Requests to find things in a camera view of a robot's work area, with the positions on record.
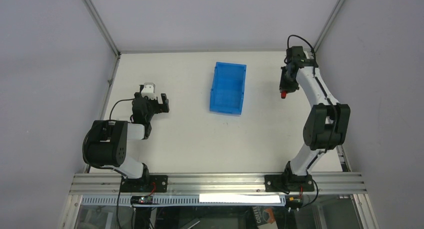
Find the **red handled screwdriver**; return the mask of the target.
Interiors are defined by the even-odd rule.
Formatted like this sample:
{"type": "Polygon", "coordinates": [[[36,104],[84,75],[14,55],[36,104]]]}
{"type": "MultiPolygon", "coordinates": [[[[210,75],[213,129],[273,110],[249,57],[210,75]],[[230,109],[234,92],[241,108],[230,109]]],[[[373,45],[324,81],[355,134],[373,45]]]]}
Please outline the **red handled screwdriver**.
{"type": "Polygon", "coordinates": [[[286,91],[282,91],[280,96],[281,96],[282,99],[285,99],[287,97],[287,94],[288,93],[286,91]]]}

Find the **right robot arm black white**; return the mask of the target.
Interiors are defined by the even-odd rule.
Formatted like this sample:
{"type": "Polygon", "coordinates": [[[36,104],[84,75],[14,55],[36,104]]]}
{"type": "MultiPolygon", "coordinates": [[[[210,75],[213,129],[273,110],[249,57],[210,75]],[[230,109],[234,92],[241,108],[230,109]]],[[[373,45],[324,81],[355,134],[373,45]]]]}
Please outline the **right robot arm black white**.
{"type": "Polygon", "coordinates": [[[279,91],[281,98],[302,89],[310,112],[303,126],[303,145],[282,173],[282,183],[288,187],[313,184],[310,171],[328,151],[345,142],[351,108],[340,103],[330,92],[318,63],[309,58],[302,46],[286,50],[285,66],[281,68],[279,91]]]}

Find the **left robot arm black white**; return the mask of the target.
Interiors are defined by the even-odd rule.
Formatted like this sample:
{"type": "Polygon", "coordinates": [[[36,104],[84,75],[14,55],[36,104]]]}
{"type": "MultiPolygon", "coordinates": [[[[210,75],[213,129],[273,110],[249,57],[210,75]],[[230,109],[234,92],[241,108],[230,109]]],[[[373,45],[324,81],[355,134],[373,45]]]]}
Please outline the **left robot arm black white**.
{"type": "Polygon", "coordinates": [[[134,93],[129,120],[95,120],[82,142],[82,158],[99,170],[113,170],[125,179],[149,181],[148,166],[127,154],[128,141],[147,140],[154,115],[170,111],[167,95],[156,95],[156,85],[146,82],[134,93]]]}

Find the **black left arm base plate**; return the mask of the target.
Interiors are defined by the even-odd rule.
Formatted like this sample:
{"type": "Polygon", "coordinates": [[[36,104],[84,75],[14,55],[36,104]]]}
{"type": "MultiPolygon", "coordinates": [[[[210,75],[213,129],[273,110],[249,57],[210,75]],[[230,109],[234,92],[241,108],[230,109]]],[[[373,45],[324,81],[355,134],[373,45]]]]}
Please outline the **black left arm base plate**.
{"type": "Polygon", "coordinates": [[[150,175],[149,179],[122,179],[120,192],[122,193],[166,193],[168,190],[168,176],[165,174],[150,175]]]}

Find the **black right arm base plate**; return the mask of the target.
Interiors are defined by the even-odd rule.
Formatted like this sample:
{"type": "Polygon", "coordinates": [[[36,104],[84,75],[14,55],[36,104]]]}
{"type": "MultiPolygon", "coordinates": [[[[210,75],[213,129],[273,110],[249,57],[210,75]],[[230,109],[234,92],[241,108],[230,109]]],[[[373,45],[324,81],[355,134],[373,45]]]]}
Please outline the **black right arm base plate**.
{"type": "Polygon", "coordinates": [[[312,176],[298,176],[286,174],[266,174],[264,176],[264,185],[266,192],[313,192],[315,183],[312,176]]]}

